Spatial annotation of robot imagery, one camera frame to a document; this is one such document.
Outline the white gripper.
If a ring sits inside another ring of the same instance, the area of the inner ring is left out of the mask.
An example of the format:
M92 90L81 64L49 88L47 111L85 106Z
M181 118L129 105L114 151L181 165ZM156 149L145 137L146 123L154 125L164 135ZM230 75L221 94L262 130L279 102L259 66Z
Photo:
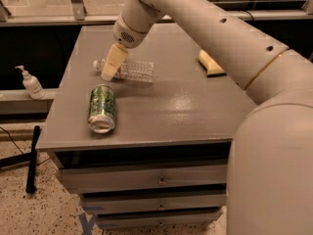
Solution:
M138 47L149 32L149 21L144 17L119 15L113 26L113 35L118 43L112 45L102 69L101 78L112 80L117 70L128 57L128 49Z

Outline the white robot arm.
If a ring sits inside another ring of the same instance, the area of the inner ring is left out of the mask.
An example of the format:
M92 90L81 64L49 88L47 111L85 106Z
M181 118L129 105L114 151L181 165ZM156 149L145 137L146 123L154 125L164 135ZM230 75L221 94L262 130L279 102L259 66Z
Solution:
M227 235L313 235L313 64L207 0L127 0L103 79L164 15L257 105L231 145Z

